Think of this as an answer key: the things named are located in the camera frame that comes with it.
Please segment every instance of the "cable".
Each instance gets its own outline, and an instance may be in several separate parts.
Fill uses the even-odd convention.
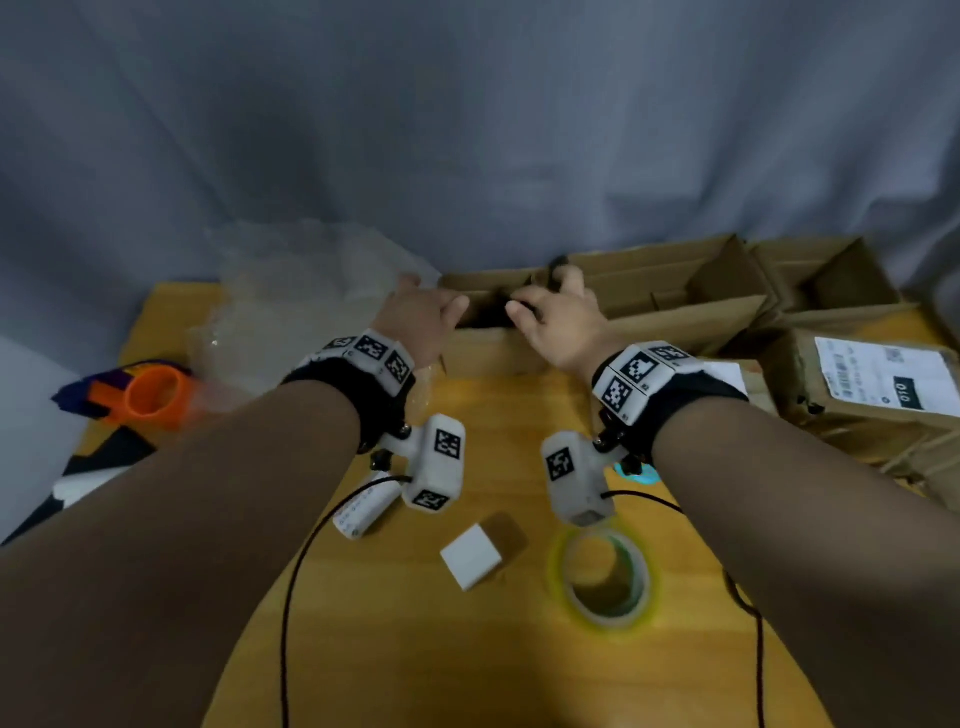
[[[287,694],[287,634],[290,631],[290,604],[293,602],[294,587],[297,586],[297,577],[300,575],[300,566],[303,564],[303,559],[306,557],[306,552],[310,550],[314,539],[316,539],[317,534],[320,533],[320,529],[323,528],[330,521],[330,519],[333,518],[337,511],[339,511],[341,508],[347,505],[347,503],[359,496],[364,491],[368,491],[374,485],[390,482],[411,483],[413,482],[413,478],[409,475],[391,475],[390,477],[381,477],[378,480],[366,483],[360,488],[357,488],[355,491],[353,491],[353,493],[333,506],[331,510],[327,511],[326,515],[320,519],[319,523],[317,523],[316,528],[311,531],[310,535],[307,537],[306,543],[300,550],[300,555],[297,557],[297,563],[294,564],[293,573],[290,574],[290,583],[287,585],[287,598],[283,603],[283,620],[281,623],[282,626],[280,627],[280,716],[283,728],[290,728],[290,697]]]
[[[603,494],[601,498],[611,498],[614,496],[642,497],[659,503],[660,505],[665,505],[667,508],[676,511],[677,513],[684,512],[684,509],[676,503],[671,503],[669,500],[664,500],[661,497],[651,496],[647,493],[638,493],[637,491],[607,491],[607,493]],[[730,594],[736,606],[756,619],[756,724],[759,726],[759,728],[766,728],[767,717],[763,707],[763,615],[755,606],[747,603],[740,593],[740,589],[736,582],[733,581],[733,577],[730,576],[730,573],[726,569],[723,571],[723,580],[724,584],[727,586],[727,592]]]

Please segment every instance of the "wooden tabletop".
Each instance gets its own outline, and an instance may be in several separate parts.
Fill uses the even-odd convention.
[[[121,361],[185,361],[186,330],[219,300],[215,285],[159,285]],[[918,321],[895,322],[878,336],[932,336]],[[429,411],[467,427],[463,495],[440,516],[397,504],[356,542],[332,527],[317,538],[291,616],[293,726],[756,724],[755,623],[734,606],[719,563],[683,516],[638,498],[617,503],[660,572],[660,604],[646,627],[627,637],[598,635],[573,623],[551,596],[547,554],[563,527],[550,511],[540,442],[559,429],[588,432],[582,386],[559,373],[441,377]],[[91,428],[84,448],[105,435]],[[335,499],[367,467],[366,458],[357,458]],[[615,475],[609,479],[625,486]],[[662,484],[646,492],[670,498]],[[440,551],[490,519],[512,525],[519,552],[463,593]],[[279,725],[280,610],[288,578],[289,570],[251,617],[206,728]],[[767,636],[770,724],[829,726],[769,626]]]

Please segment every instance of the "clear plastic wrap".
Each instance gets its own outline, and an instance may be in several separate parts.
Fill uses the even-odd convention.
[[[436,286],[440,273],[375,230],[302,220],[236,223],[214,231],[227,302],[191,332],[204,386],[196,408],[228,412],[268,392],[330,339],[366,328],[403,272]],[[407,404],[416,422],[432,372],[417,372]]]

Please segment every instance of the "white wall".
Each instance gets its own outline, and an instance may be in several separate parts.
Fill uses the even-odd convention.
[[[77,378],[0,337],[0,541],[50,495],[86,426],[50,401]]]

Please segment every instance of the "barcode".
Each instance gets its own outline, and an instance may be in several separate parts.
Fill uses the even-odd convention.
[[[836,363],[837,379],[840,381],[840,396],[852,398],[853,385],[850,382],[850,370],[847,368],[847,362],[838,353],[833,355],[833,361]]]

